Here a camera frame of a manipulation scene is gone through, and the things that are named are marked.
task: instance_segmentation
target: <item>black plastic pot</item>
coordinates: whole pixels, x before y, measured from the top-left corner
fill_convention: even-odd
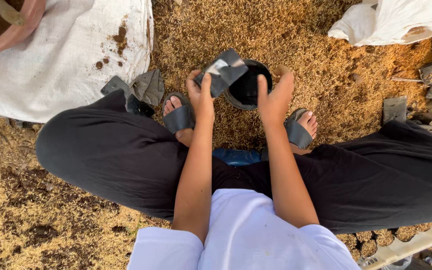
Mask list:
[[[262,63],[253,59],[244,59],[249,70],[244,73],[229,88],[224,90],[224,96],[234,106],[242,110],[254,110],[258,107],[258,75],[262,74],[268,82],[268,93],[273,89],[271,72]]]

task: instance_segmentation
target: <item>leg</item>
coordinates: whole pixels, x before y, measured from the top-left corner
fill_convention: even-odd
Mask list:
[[[417,125],[393,121],[294,156],[321,225],[335,234],[432,222],[432,134]],[[268,162],[238,170],[272,197]]]
[[[128,113],[123,91],[64,111],[39,133],[45,169],[96,196],[172,219],[188,147],[156,121]],[[213,158],[213,191],[241,188],[238,172]]]

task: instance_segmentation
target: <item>sandal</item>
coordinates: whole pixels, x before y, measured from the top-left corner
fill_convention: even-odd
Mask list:
[[[181,101],[182,106],[174,109],[174,111],[163,117],[164,125],[172,134],[186,128],[194,129],[196,122],[195,111],[189,99],[180,92],[173,92],[166,96],[163,101],[163,114],[166,102],[169,101],[172,96],[177,97]]]
[[[309,132],[297,122],[306,111],[305,108],[298,108],[284,121],[289,142],[300,149],[305,149],[313,141]]]

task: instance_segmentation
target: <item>person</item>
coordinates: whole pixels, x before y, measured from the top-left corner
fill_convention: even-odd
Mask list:
[[[49,172],[173,221],[174,230],[139,231],[130,265],[355,269],[333,233],[432,222],[431,133],[391,121],[362,138],[300,149],[298,143],[314,138],[317,123],[302,110],[284,120],[294,77],[280,67],[280,81],[269,95],[262,91],[264,77],[258,78],[269,161],[231,167],[211,156],[210,82],[205,76],[199,89],[193,81],[198,73],[186,81],[194,130],[174,132],[192,123],[181,95],[170,94],[163,106],[170,132],[128,113],[118,90],[58,114],[38,136],[36,154]],[[186,112],[186,120],[177,111]]]

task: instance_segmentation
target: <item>ground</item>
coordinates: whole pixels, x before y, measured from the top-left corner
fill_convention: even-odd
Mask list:
[[[170,0],[153,1],[157,46],[150,70],[160,68],[166,93],[186,92],[190,70],[202,69],[234,48],[242,58],[295,74],[290,111],[313,110],[318,136],[311,147],[375,132],[383,99],[407,95],[424,107],[425,88],[393,82],[417,78],[432,61],[431,41],[411,45],[352,47],[327,31],[359,0]],[[355,80],[355,74],[361,80]],[[256,111],[215,101],[213,146],[260,150],[265,136]],[[161,108],[155,119],[161,121]],[[34,155],[35,132],[0,119],[0,269],[124,269],[139,228],[168,227],[135,210],[92,196],[48,174]],[[396,235],[408,241],[429,225],[339,235],[351,253],[374,252]]]

